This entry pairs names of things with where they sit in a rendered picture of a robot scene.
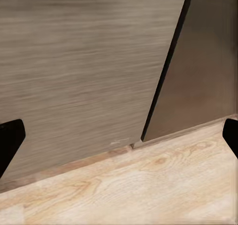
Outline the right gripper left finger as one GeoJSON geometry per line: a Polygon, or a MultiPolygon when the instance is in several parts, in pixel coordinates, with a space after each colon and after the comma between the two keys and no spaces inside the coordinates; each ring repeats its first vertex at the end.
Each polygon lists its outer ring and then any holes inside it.
{"type": "Polygon", "coordinates": [[[0,178],[26,138],[21,119],[0,124],[0,178]]]}

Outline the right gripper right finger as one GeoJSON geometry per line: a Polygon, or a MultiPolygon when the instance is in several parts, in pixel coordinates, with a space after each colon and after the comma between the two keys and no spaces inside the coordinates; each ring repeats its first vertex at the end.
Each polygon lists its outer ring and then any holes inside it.
{"type": "Polygon", "coordinates": [[[228,118],[224,124],[222,136],[238,158],[238,121],[228,118]]]}

